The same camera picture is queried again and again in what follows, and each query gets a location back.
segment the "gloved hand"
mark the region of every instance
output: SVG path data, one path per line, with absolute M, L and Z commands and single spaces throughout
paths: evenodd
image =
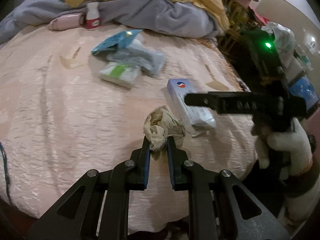
M 279 133 L 272 132 L 268 127 L 262 127 L 261 133 L 272 149 L 290 152 L 291 166 L 288 173 L 291 176 L 299 176 L 310 170 L 312 153 L 308 136 L 296 118 L 293 119 L 293 128 L 294 132 Z M 270 164 L 268 147 L 260 138 L 257 138 L 255 147 L 260 168 L 268 168 Z

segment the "red label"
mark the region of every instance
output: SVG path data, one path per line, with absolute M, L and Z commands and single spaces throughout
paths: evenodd
M 87 29 L 95 29 L 95 28 L 99 27 L 99 25 L 100 25 L 99 18 L 85 21 L 85 27 Z

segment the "white and green package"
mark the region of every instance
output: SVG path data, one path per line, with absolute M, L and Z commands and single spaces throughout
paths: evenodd
M 99 71 L 101 79 L 129 89 L 134 86 L 140 74 L 139 66 L 121 62 L 110 62 L 104 70 Z

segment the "red and blue logo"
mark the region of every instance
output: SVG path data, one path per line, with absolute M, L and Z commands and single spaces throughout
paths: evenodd
M 186 84 L 183 83 L 183 82 L 178 82 L 177 85 L 178 85 L 178 87 L 180 87 L 180 88 L 185 88 L 185 87 L 186 87 Z

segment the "green light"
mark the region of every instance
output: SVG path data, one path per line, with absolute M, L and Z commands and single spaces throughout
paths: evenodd
M 267 46 L 269 49 L 271 49 L 271 47 L 272 47 L 272 45 L 271 45 L 269 42 L 266 43 L 266 46 Z

